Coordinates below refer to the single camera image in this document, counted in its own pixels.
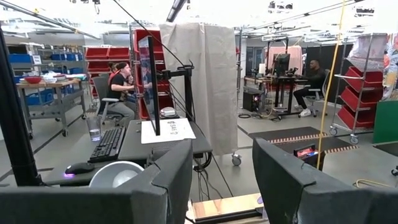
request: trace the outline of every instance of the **workbench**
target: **workbench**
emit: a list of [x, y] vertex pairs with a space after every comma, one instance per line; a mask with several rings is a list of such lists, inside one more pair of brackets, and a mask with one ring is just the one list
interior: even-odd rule
[[[74, 84], [79, 85], [79, 89], [75, 90], [70, 94], [63, 94], [62, 88], [66, 86], [71, 86]], [[86, 119], [86, 105], [84, 99], [84, 91], [81, 80], [78, 78], [70, 79], [64, 82], [57, 83], [46, 83], [41, 81], [38, 84], [30, 83], [17, 83], [17, 89], [21, 99], [22, 111], [24, 112], [25, 123], [27, 126], [29, 138], [33, 138], [32, 120], [33, 119], [55, 119], [56, 121], [61, 121], [63, 130], [62, 135], [64, 137], [68, 136], [68, 123], [65, 113], [77, 105], [81, 105], [83, 112], [81, 114], [82, 119]], [[52, 89], [54, 94], [54, 101], [49, 104], [40, 104], [29, 106], [26, 102], [26, 90], [38, 90], [41, 88]], [[80, 98], [80, 102], [76, 103], [75, 99]]]

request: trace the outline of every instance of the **computer mouse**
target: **computer mouse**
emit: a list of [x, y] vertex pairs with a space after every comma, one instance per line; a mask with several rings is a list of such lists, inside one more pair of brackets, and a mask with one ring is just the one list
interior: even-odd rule
[[85, 174], [94, 170], [94, 164], [81, 162], [70, 165], [65, 170], [65, 174]]

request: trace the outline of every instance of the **monitor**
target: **monitor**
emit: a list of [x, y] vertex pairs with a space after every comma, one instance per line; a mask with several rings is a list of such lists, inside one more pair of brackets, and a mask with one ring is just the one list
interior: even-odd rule
[[148, 35], [138, 42], [143, 100], [155, 134], [160, 135], [159, 96], [157, 92], [156, 66], [153, 37]]
[[290, 54], [274, 54], [274, 70], [276, 74], [285, 75], [289, 70]]

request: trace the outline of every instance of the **rubber mat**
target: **rubber mat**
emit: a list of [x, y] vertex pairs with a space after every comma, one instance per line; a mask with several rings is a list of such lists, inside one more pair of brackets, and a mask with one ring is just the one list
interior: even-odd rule
[[393, 156], [398, 156], [398, 142], [390, 143], [390, 144], [382, 144], [378, 146], [374, 146], [376, 149], [380, 149], [388, 154]]
[[250, 138], [263, 138], [271, 143], [292, 142], [319, 138], [319, 130], [313, 127], [290, 128], [277, 131], [250, 133]]
[[[309, 139], [304, 141], [286, 142], [275, 145], [283, 149], [285, 152], [293, 154], [293, 151], [295, 149], [304, 148], [305, 146], [309, 146], [311, 144], [315, 144], [315, 148], [318, 150], [318, 143], [319, 139]], [[338, 138], [330, 137], [322, 139], [322, 151], [324, 151], [326, 154], [347, 151], [356, 148], [358, 148], [358, 146], [354, 146]]]

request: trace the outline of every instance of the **person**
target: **person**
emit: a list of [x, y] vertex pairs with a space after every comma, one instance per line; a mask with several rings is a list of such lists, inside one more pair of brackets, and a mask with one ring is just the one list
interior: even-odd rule
[[109, 103], [108, 111], [122, 114], [121, 123], [124, 127], [128, 127], [129, 122], [134, 119], [134, 111], [136, 110], [135, 104], [126, 100], [128, 91], [134, 90], [133, 85], [127, 84], [131, 76], [131, 69], [126, 62], [118, 63], [116, 69], [118, 72], [110, 81], [107, 97], [119, 101]]
[[297, 105], [294, 107], [296, 109], [302, 109], [300, 116], [306, 117], [311, 115], [310, 109], [307, 108], [307, 105], [304, 102], [304, 97], [306, 96], [315, 96], [315, 92], [311, 92], [309, 89], [322, 89], [323, 82], [325, 81], [326, 73], [323, 68], [319, 66], [318, 60], [312, 60], [310, 62], [310, 72], [306, 76], [302, 76], [300, 79], [308, 80], [308, 84], [310, 87], [302, 88], [301, 90], [296, 90], [293, 92], [294, 97], [296, 98]]

